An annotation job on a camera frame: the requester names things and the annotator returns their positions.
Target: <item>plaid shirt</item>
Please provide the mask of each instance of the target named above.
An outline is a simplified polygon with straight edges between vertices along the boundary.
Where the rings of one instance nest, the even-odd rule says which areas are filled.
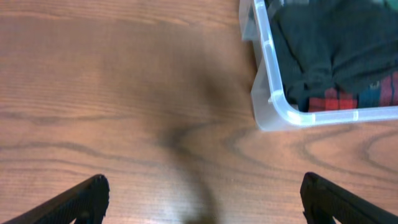
[[[367,90],[352,95],[330,88],[324,98],[310,98],[308,112],[349,110],[398,105],[398,72],[373,83]]]

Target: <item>brown wooden surface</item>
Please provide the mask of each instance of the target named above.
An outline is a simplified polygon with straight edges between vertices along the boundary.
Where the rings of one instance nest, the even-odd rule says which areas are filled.
[[[257,130],[238,4],[0,1],[0,222],[97,173],[104,223],[305,223],[310,170],[398,213],[398,122]]]

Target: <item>black cloth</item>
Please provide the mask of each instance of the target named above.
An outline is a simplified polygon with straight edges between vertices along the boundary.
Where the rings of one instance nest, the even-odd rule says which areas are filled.
[[[398,69],[398,13],[370,0],[285,5],[271,32],[289,103],[331,87],[359,93]]]

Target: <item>dark fabric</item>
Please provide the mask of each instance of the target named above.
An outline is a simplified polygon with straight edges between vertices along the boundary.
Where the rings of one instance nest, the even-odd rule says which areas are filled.
[[[308,112],[397,106],[398,72],[370,84],[366,90],[358,95],[330,88],[321,97],[311,97],[308,104]]]
[[[398,13],[365,0],[284,6],[271,31],[289,103],[358,94],[398,68]]]

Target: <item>plastic bin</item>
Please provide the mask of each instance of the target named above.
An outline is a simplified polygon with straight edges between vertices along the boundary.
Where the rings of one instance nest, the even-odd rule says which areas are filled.
[[[258,71],[251,98],[254,117],[261,130],[284,131],[326,124],[398,119],[398,106],[303,113],[289,105],[269,25],[269,19],[281,7],[280,0],[274,2],[268,9],[264,0],[241,0],[239,6],[242,38],[253,42],[256,55]]]

